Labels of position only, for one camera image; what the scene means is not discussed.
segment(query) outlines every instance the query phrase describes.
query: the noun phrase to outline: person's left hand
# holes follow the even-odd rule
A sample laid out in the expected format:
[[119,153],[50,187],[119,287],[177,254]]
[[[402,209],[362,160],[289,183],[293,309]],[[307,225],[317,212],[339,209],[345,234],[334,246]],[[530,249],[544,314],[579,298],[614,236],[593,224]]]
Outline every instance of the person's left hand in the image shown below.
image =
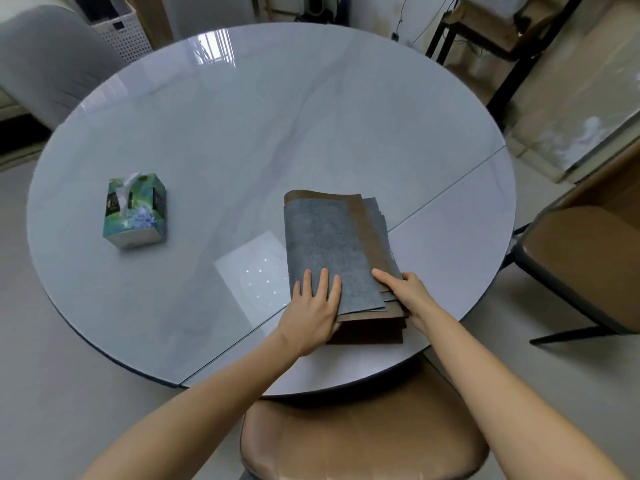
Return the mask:
[[293,286],[293,297],[280,318],[274,333],[279,333],[287,345],[293,347],[299,356],[309,355],[331,338],[339,324],[335,315],[340,303],[342,284],[337,274],[333,278],[331,293],[329,289],[329,271],[324,268],[320,273],[320,284],[316,295],[311,293],[311,271],[305,271],[300,293],[300,282]]

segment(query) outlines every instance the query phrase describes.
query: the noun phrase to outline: forearm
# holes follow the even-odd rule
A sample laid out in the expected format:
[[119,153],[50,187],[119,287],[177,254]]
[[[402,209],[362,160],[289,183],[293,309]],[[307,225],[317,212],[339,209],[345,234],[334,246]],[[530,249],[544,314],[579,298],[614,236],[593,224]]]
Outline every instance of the forearm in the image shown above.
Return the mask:
[[242,359],[174,397],[116,440],[85,480],[192,478],[298,351],[277,333]]
[[427,338],[510,479],[624,478],[591,441],[441,308]]

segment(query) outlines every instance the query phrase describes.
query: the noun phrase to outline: person's left arm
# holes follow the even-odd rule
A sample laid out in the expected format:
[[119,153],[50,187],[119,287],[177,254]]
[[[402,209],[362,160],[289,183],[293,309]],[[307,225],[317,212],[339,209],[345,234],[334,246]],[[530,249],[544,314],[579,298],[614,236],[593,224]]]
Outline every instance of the person's left arm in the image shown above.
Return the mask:
[[340,277],[329,297],[322,270],[316,296],[311,272],[277,329],[237,362],[216,372],[152,412],[119,437],[89,467],[83,480],[190,479],[249,407],[302,355],[324,344],[334,330]]

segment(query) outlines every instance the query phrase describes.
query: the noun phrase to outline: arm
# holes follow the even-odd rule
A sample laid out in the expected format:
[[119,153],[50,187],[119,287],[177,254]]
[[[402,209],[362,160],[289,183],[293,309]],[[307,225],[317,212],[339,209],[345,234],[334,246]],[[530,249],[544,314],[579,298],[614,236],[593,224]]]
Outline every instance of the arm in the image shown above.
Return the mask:
[[625,478],[587,436],[439,307],[415,274],[403,273],[404,280],[377,269],[373,274],[412,312],[508,478]]
[[152,412],[96,459],[84,480],[190,479],[249,407],[302,355],[334,330],[340,277],[329,298],[322,270],[316,296],[305,273],[277,329],[260,346]]

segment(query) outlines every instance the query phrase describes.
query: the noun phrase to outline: glossy table surface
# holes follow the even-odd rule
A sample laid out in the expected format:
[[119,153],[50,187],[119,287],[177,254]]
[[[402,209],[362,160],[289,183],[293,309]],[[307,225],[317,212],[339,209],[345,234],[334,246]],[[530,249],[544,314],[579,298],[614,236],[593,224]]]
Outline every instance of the glossy table surface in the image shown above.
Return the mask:
[[[102,238],[107,184],[155,172],[168,238]],[[289,300],[284,193],[375,196],[401,268],[462,318],[506,252],[515,183],[476,97],[425,56],[366,32],[272,23],[140,59],[54,132],[29,190],[42,284],[91,345],[139,374],[192,385],[260,343]],[[363,379],[428,343],[325,346],[268,394]]]

